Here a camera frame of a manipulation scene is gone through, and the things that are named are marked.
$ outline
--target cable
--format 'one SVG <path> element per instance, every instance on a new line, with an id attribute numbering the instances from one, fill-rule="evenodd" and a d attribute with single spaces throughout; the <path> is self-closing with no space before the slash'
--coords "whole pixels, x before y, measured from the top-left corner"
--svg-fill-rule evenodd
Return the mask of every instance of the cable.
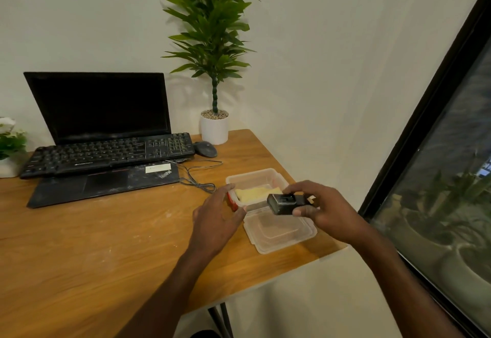
<path id="1" fill-rule="evenodd" d="M 172 161 L 172 160 L 167 160 L 166 162 L 170 162 L 171 164 L 174 164 L 176 165 L 178 168 L 183 168 L 184 170 L 186 170 L 186 174 L 187 174 L 187 178 L 186 177 L 180 177 L 179 178 L 179 181 L 181 182 L 181 184 L 184 184 L 184 185 L 192 185 L 194 187 L 198 187 L 198 188 L 201 188 L 203 191 L 205 192 L 208 192 L 208 193 L 213 193 L 217 190 L 217 186 L 215 186 L 213 183 L 198 183 L 194 178 L 193 176 L 191 175 L 191 170 L 192 169 L 211 169 L 211 168 L 215 168 L 217 166 L 220 166 L 220 165 L 223 165 L 223 161 L 218 161 L 218 160 L 193 160 L 191 158 L 186 158 L 184 159 L 184 161 L 193 161 L 193 162 L 201 162 L 201 161 L 205 161 L 205 162 L 216 162 L 215 165 L 208 165 L 208 166 L 192 166 L 190 168 L 184 166 L 183 164 L 180 164 L 179 162 L 175 162 L 175 161 Z"/>

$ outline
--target keyboard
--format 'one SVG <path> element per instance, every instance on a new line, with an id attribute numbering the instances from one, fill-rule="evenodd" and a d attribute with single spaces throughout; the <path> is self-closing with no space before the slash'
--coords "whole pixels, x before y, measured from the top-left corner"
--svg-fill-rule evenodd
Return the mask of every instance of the keyboard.
<path id="1" fill-rule="evenodd" d="M 24 165 L 20 178 L 83 174 L 193 155 L 188 133 L 39 147 Z"/>

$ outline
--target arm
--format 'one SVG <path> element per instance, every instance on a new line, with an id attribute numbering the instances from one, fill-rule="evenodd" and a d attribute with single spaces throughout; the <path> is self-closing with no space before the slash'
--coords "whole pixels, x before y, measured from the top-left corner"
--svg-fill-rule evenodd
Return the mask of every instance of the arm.
<path id="1" fill-rule="evenodd" d="M 225 194 L 234 188 L 228 184 L 209 196 L 193 211 L 193 234 L 189 246 L 173 271 L 117 338 L 172 338 L 186 308 L 194 284 L 208 263 L 224 248 L 245 217 L 243 208 L 228 220 L 222 216 Z"/>
<path id="2" fill-rule="evenodd" d="M 321 230 L 346 242 L 370 267 L 404 338 L 462 338 L 445 312 L 414 279 L 392 243 L 358 215 L 334 188 L 310 181 L 288 186 L 284 193 L 316 196 L 319 208 L 304 206 L 293 211 L 311 218 Z"/>

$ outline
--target laptop screen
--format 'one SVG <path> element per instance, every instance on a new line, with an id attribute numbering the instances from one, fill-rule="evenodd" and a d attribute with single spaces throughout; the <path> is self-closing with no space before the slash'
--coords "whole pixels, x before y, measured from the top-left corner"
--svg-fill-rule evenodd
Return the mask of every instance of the laptop screen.
<path id="1" fill-rule="evenodd" d="M 171 133 L 161 73 L 24 75 L 56 144 Z"/>

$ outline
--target wooden desk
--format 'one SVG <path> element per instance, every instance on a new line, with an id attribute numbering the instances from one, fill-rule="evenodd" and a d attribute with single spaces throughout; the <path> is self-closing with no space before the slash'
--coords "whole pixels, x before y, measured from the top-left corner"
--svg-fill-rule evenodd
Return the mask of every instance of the wooden desk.
<path id="1" fill-rule="evenodd" d="M 217 149 L 223 166 L 196 171 L 198 181 L 223 185 L 227 176 L 271 167 L 292 182 L 250 130 L 231 131 Z M 187 247 L 191 213 L 207 196 L 177 183 L 28 209 L 35 186 L 33 180 L 0 180 L 3 338 L 114 335 L 170 273 Z M 198 280 L 187 311 L 343 247 L 319 231 L 261 255 L 240 227 Z"/>

